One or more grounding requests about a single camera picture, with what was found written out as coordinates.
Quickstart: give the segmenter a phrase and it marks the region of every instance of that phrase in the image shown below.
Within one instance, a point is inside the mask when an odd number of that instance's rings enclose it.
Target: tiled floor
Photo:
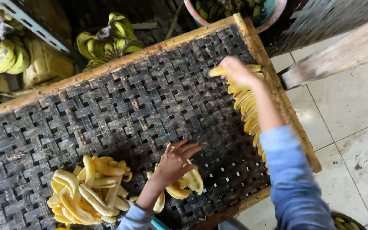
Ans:
[[[273,57],[281,71],[344,35]],[[287,91],[323,170],[315,174],[322,199],[368,230],[368,64]],[[242,212],[251,230],[273,230],[270,197]]]

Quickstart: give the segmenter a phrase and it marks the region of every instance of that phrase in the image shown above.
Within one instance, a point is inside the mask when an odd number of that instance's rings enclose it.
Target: dark woven mat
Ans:
[[[254,63],[235,25],[1,115],[0,229],[58,226],[46,204],[49,182],[86,154],[125,159],[134,176],[123,186],[138,195],[166,144],[182,138],[203,146],[193,163],[205,190],[184,200],[166,193],[157,217],[168,226],[189,227],[266,186],[226,85],[204,76],[226,55]]]

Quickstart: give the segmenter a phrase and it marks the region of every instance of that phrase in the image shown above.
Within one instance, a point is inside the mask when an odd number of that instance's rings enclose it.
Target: wooden plank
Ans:
[[[273,96],[274,100],[279,104],[279,109],[282,113],[282,116],[285,118],[286,123],[291,124],[294,127],[294,130],[302,139],[303,150],[310,165],[313,167],[313,171],[320,172],[322,170],[322,166],[320,165],[320,162],[314,153],[313,146],[310,143],[302,124],[299,122],[299,119],[289,101],[288,96],[283,91],[279,76],[276,74],[276,71],[273,68],[272,62],[269,59],[265,48],[263,47],[262,41],[253,27],[252,21],[248,18],[243,21],[241,17],[237,17],[236,15],[234,15],[234,17],[238,25],[240,25],[241,31],[243,31],[243,37],[249,51],[253,55],[257,64],[264,66],[267,81],[270,83],[270,85],[276,87],[276,90],[273,90]]]
[[[222,29],[228,24],[231,24],[234,22],[235,21],[233,17],[225,18],[218,22],[212,23],[209,26],[204,26],[204,27],[192,30],[191,32],[188,32],[186,34],[182,34],[180,36],[168,39],[166,41],[162,41],[158,44],[154,44],[138,52],[123,56],[119,59],[112,60],[100,66],[99,68],[95,68],[90,71],[80,73],[78,75],[69,77],[67,79],[59,81],[47,87],[40,88],[38,91],[29,93],[27,95],[24,95],[23,97],[18,97],[11,101],[0,104],[0,114],[3,114],[7,111],[13,111],[31,102],[48,97],[54,93],[57,93],[59,91],[66,89],[70,85],[79,86],[82,81],[92,81],[96,76],[110,74],[112,72],[117,71],[118,69],[121,69],[123,66],[135,60],[148,56],[149,54],[156,54],[157,52],[161,52],[163,49],[166,49],[166,48],[172,49],[173,47],[183,42],[188,42],[192,39],[196,39],[197,37],[206,36],[206,34],[210,34],[213,31]]]
[[[368,23],[335,44],[298,61],[282,75],[287,88],[302,86],[368,62]]]

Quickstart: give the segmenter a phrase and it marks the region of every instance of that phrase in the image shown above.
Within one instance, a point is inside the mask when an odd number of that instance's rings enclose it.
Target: woven bamboo panel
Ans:
[[[166,194],[157,217],[169,227],[190,227],[268,186],[267,169],[253,137],[243,132],[227,86],[205,76],[226,55],[256,63],[234,23],[89,81],[75,78],[77,85],[13,111],[1,110],[0,229],[57,227],[46,204],[53,193],[49,182],[55,170],[72,171],[86,154],[126,160],[133,179],[123,186],[138,195],[166,145],[182,138],[203,147],[193,163],[205,190],[184,200]]]
[[[309,0],[271,48],[279,55],[355,29],[368,22],[368,0]]]

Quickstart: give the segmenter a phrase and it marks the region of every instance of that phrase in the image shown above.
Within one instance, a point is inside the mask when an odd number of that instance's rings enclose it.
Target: wooden tray frame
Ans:
[[[303,130],[303,127],[300,124],[297,115],[280,83],[279,76],[276,74],[272,62],[270,61],[264,49],[264,46],[258,34],[256,33],[255,28],[252,25],[252,21],[248,18],[242,19],[240,14],[234,14],[231,17],[210,24],[209,26],[202,27],[193,30],[191,32],[188,32],[186,34],[182,34],[172,39],[152,45],[139,52],[135,52],[133,54],[121,57],[119,59],[112,60],[109,63],[100,66],[99,68],[95,68],[88,72],[80,73],[73,77],[64,79],[63,81],[54,83],[50,86],[41,88],[39,91],[35,91],[27,95],[24,95],[23,97],[19,97],[11,101],[2,103],[0,104],[0,115],[8,111],[15,111],[20,107],[23,107],[31,102],[58,93],[59,91],[62,91],[69,86],[78,86],[82,81],[86,80],[92,81],[96,76],[102,76],[104,74],[115,72],[118,69],[135,60],[142,59],[148,55],[156,54],[158,52],[162,52],[163,49],[171,49],[172,47],[177,46],[178,44],[189,42],[193,39],[196,39],[197,37],[201,38],[203,36],[206,36],[206,34],[210,34],[211,32],[223,29],[224,27],[226,27],[228,24],[231,23],[237,24],[239,34],[243,37],[245,44],[247,45],[250,53],[253,55],[257,64],[264,66],[266,79],[270,84],[270,86],[272,86],[273,88],[273,98],[279,104],[280,111],[286,123],[291,124],[294,127],[294,130],[299,134],[300,138],[302,139],[303,149],[306,153],[306,156],[311,166],[313,167],[313,171],[314,172],[321,171],[322,167],[320,165],[320,162],[318,161],[313,151],[313,147],[305,131]],[[228,207],[225,211],[214,214],[212,216],[208,216],[205,221],[199,222],[192,228],[205,229],[206,227],[207,228],[214,227],[220,222],[223,222],[226,219],[229,219],[234,215],[244,211],[248,207],[253,206],[254,204],[268,197],[269,195],[270,195],[270,186],[267,186],[264,189]]]

